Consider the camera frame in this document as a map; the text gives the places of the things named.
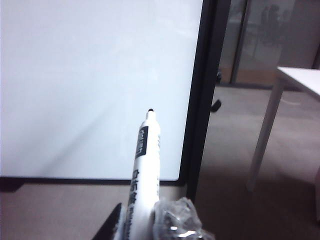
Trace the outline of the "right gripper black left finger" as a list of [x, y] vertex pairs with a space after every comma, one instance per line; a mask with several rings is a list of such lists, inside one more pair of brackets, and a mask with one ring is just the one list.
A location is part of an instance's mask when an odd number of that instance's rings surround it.
[[96, 240], [123, 239], [123, 204], [118, 203], [95, 235]]

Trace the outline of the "right gripper tape-wrapped right finger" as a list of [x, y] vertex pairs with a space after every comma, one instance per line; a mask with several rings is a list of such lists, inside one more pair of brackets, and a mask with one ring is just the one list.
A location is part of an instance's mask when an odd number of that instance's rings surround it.
[[152, 236], [154, 240], [213, 239], [213, 234], [203, 229], [193, 202], [186, 197], [155, 204]]

